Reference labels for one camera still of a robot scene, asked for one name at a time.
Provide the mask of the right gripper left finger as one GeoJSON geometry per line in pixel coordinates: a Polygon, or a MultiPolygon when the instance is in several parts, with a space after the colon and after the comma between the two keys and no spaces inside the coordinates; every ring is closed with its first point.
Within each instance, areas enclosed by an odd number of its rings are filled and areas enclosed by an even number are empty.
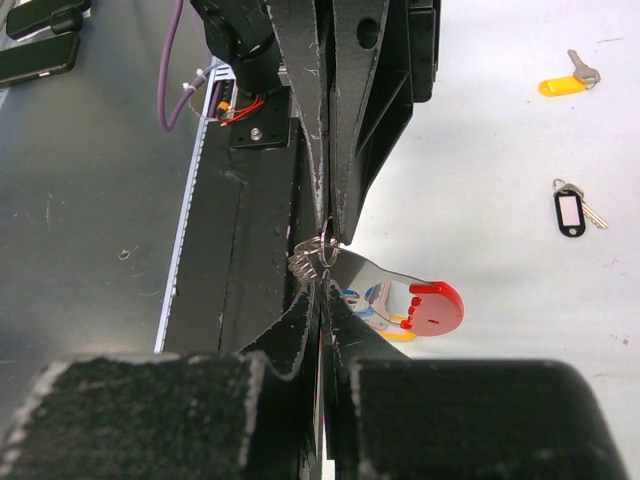
{"type": "Polygon", "coordinates": [[[308,479],[319,460],[316,289],[237,353],[47,365],[1,443],[5,479],[308,479]]]}

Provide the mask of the key with yellow tag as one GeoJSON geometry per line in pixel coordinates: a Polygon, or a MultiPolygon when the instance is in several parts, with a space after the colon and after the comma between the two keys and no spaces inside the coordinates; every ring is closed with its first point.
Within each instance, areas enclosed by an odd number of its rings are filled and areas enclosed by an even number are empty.
{"type": "Polygon", "coordinates": [[[568,49],[574,71],[571,75],[543,80],[538,85],[538,93],[544,97],[557,97],[580,93],[594,88],[601,82],[600,72],[586,64],[574,49],[568,49]]]}

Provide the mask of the black phone on bench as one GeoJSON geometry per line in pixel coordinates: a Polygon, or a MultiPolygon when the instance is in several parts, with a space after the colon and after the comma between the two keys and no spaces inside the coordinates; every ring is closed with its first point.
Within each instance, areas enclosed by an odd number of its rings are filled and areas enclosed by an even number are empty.
{"type": "Polygon", "coordinates": [[[71,71],[91,7],[84,0],[27,1],[11,8],[5,34],[16,45],[1,51],[1,86],[71,71]]]}

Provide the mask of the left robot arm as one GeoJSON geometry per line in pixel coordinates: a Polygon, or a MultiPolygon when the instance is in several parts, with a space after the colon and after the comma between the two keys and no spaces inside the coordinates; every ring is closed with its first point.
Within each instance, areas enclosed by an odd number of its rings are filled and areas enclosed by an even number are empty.
{"type": "Polygon", "coordinates": [[[314,218],[353,240],[366,194],[430,100],[438,1],[197,1],[211,53],[239,88],[291,90],[304,132],[314,218]]]}

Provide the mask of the blue tag on holder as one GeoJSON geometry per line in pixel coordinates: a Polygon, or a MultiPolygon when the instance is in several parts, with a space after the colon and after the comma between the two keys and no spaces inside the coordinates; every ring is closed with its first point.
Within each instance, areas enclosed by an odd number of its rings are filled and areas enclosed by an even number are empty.
{"type": "Polygon", "coordinates": [[[375,316],[376,312],[366,299],[348,299],[347,304],[350,309],[361,319],[368,319],[375,316]]]}

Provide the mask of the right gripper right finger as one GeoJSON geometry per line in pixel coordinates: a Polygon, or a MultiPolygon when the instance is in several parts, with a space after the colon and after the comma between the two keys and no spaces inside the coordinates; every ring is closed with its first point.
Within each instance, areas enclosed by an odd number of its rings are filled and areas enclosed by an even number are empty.
{"type": "Polygon", "coordinates": [[[548,359],[411,359],[324,290],[340,479],[625,479],[594,393],[548,359]]]}

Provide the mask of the red-handled metal key holder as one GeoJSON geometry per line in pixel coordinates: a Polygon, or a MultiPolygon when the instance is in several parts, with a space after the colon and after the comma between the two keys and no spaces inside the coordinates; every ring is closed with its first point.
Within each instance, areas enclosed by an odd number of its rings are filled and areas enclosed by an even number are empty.
{"type": "Polygon", "coordinates": [[[301,283],[328,273],[346,303],[366,299],[375,315],[399,323],[417,338],[449,334],[464,320],[464,302],[450,284],[384,269],[329,240],[326,233],[298,243],[288,257],[288,267],[301,283]]]}

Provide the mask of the key with black tag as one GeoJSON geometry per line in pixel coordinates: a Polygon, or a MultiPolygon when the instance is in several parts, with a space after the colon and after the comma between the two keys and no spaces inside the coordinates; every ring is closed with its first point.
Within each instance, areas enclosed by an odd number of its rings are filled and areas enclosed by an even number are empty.
{"type": "Polygon", "coordinates": [[[560,178],[553,180],[553,200],[560,233],[568,238],[585,234],[587,222],[598,229],[607,229],[608,223],[585,200],[584,191],[577,185],[560,178]]]}

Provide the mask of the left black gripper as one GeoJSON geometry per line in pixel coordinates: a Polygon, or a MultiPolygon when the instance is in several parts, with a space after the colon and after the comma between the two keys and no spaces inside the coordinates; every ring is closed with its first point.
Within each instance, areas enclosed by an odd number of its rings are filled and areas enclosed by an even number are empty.
{"type": "MultiPolygon", "coordinates": [[[[350,244],[364,200],[413,114],[431,99],[439,59],[440,1],[335,1],[331,89],[334,235],[350,244]]],[[[270,1],[268,13],[308,149],[315,225],[328,217],[328,157],[313,1],[270,1]]]]}

